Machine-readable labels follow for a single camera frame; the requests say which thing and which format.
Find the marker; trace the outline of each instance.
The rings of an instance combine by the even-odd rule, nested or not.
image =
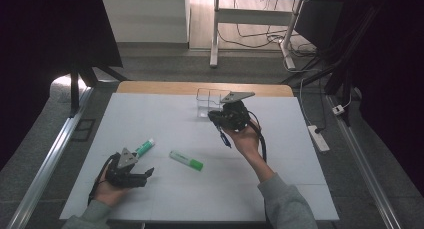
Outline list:
[[[169,156],[172,159],[179,161],[179,162],[181,162],[181,163],[183,163],[183,164],[185,164],[185,165],[187,165],[187,166],[189,166],[193,169],[196,169],[198,171],[202,170],[202,168],[203,168],[203,163],[201,163],[201,162],[199,162],[199,161],[197,161],[197,160],[195,160],[195,159],[193,159],[193,158],[191,158],[187,155],[184,155],[181,152],[173,150],[169,153]]]
[[[144,153],[146,153],[150,148],[155,145],[155,141],[152,138],[147,140],[143,145],[141,145],[135,152],[137,152],[137,158],[140,158]]]

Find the hand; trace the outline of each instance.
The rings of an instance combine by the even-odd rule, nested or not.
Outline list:
[[[118,188],[112,186],[108,181],[106,181],[106,171],[107,168],[103,171],[102,177],[100,178],[100,184],[97,187],[94,199],[104,204],[113,207],[115,206],[120,199],[127,194],[130,188]]]
[[[251,122],[261,130],[255,121],[251,120]],[[247,125],[246,128],[239,132],[228,129],[223,130],[233,139],[237,150],[255,170],[260,182],[264,182],[274,175],[274,171],[265,163],[258,152],[259,137],[251,126]]]
[[[259,128],[258,124],[251,120],[251,122]],[[243,130],[236,132],[233,130],[223,128],[231,139],[233,139],[237,150],[247,159],[260,157],[258,152],[259,137],[250,125],[247,125]]]

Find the metal stand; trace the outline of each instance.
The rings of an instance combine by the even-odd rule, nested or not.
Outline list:
[[[219,23],[237,23],[249,25],[274,25],[287,26],[287,33],[283,42],[280,43],[281,50],[289,69],[295,69],[293,60],[288,51],[288,44],[293,32],[294,26],[299,15],[302,1],[299,1],[294,12],[287,11],[263,11],[247,10],[234,8],[219,8],[219,0],[214,3],[214,23],[211,46],[210,67],[218,66],[218,24]]]
[[[302,3],[303,3],[303,1],[298,1],[297,5],[296,5],[296,7],[293,11],[290,23],[287,27],[286,36],[284,37],[284,40],[279,43],[281,51],[283,52],[284,60],[286,61],[286,65],[287,65],[288,70],[296,69],[296,66],[293,63],[293,59],[291,57],[290,51],[288,49],[288,46],[289,46],[289,43],[290,43],[290,38],[291,38],[291,35],[293,33],[294,26],[296,25],[297,17],[299,16],[299,11],[300,11],[300,7],[302,6]]]
[[[96,67],[105,73],[109,74],[113,78],[119,81],[130,81],[128,78],[122,76],[112,68],[105,66],[98,62],[92,62],[91,64],[97,65]],[[78,77],[81,76],[81,79],[84,81],[87,87],[95,87],[98,79],[94,70],[90,66],[81,66],[73,64],[71,66],[71,113],[70,118],[73,118],[79,110],[79,86],[78,86]]]

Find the wooden table edge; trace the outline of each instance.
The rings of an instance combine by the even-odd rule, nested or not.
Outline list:
[[[145,93],[196,95],[199,88],[230,90],[234,92],[255,92],[260,97],[293,97],[292,89],[287,85],[234,84],[209,82],[159,82],[159,81],[123,81],[117,93]]]

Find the wall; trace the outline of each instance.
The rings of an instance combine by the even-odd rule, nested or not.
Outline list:
[[[189,0],[103,0],[116,42],[187,43]]]

